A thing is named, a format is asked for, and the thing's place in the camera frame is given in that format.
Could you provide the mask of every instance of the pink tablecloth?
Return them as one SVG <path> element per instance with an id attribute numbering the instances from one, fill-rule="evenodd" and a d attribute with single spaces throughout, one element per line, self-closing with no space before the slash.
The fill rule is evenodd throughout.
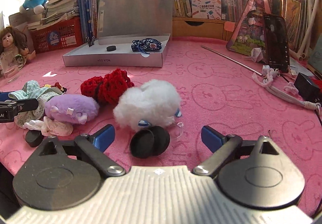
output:
<path id="1" fill-rule="evenodd" d="M 202 49 L 202 44 L 261 70 L 261 65 L 227 51 L 223 41 L 197 38 L 169 42 L 163 68 L 123 67 L 137 86 L 153 78 L 167 80 L 181 95 L 183 117 L 178 121 L 184 123 L 184 134 L 161 156 L 147 160 L 132 158 L 128 144 L 133 133 L 115 125 L 112 107 L 103 108 L 95 121 L 76 126 L 69 138 L 79 133 L 94 133 L 112 123 L 116 128 L 116 138 L 106 154 L 127 170 L 131 165 L 182 164 L 191 169 L 211 154 L 200 138 L 204 125 L 210 125 L 223 134 L 235 133 L 249 140 L 256 140 L 261 134 L 267 135 L 270 130 L 273 140 L 304 174 L 306 188 L 300 208 L 307 214 L 313 213 L 322 194 L 322 129 L 317 116 L 312 111 L 270 95 L 252 81 L 250 71 Z M 32 64 L 21 70 L 20 78 L 1 90 L 19 90 L 28 80 L 36 80 L 41 86 L 59 81 L 68 93 L 80 94 L 84 80 L 104 76 L 115 68 L 66 68 L 62 55 L 68 51 L 39 54 Z M 286 82 L 278 78 L 274 84 L 282 88 Z M 24 140 L 27 130 L 7 123 L 0 124 L 0 132 L 0 161 L 12 174 L 16 174 L 34 150 Z"/>

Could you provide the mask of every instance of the blue round sticker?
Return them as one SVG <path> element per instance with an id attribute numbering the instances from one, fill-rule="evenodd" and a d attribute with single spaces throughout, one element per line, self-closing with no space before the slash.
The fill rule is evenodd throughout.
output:
<path id="1" fill-rule="evenodd" d="M 57 31 L 52 31 L 49 35 L 48 35 L 48 43 L 50 45 L 57 45 L 60 41 L 60 36 L 59 33 Z"/>

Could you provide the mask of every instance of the drawer handle cutout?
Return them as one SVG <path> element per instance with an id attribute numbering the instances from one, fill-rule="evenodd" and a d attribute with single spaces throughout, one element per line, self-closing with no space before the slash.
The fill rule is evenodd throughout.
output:
<path id="1" fill-rule="evenodd" d="M 185 21 L 185 22 L 190 26 L 200 26 L 204 24 L 204 22 L 202 21 Z"/>

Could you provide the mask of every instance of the white plush toy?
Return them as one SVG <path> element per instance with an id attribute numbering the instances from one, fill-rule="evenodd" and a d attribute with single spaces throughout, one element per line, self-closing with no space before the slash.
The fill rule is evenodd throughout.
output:
<path id="1" fill-rule="evenodd" d="M 120 97 L 113 113 L 121 126 L 139 131 L 147 126 L 166 127 L 180 117 L 181 98 L 167 81 L 150 80 L 141 87 L 127 89 Z"/>

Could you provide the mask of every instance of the phone screen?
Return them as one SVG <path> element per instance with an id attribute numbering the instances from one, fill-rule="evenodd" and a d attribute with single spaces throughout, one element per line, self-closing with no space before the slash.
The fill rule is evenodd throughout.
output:
<path id="1" fill-rule="evenodd" d="M 267 64 L 271 68 L 286 71 L 289 66 L 289 47 L 286 24 L 283 17 L 267 14 L 264 16 Z"/>

